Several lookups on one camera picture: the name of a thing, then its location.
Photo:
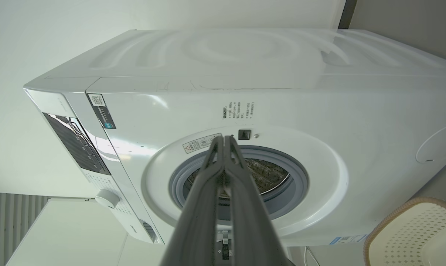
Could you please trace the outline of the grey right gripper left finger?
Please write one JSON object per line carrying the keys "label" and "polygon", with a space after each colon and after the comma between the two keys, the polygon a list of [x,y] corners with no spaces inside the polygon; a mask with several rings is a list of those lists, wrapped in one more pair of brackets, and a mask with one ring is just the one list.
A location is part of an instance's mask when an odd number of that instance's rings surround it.
{"label": "grey right gripper left finger", "polygon": [[162,266],[213,266],[217,208],[224,185],[224,138],[216,137],[192,185]]}

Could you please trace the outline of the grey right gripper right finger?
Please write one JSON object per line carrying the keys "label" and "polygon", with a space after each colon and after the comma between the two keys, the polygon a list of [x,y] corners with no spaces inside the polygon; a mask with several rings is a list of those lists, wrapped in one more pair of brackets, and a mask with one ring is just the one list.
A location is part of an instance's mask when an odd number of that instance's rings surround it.
{"label": "grey right gripper right finger", "polygon": [[240,147],[225,137],[225,175],[230,192],[235,266],[291,266],[269,219]]}

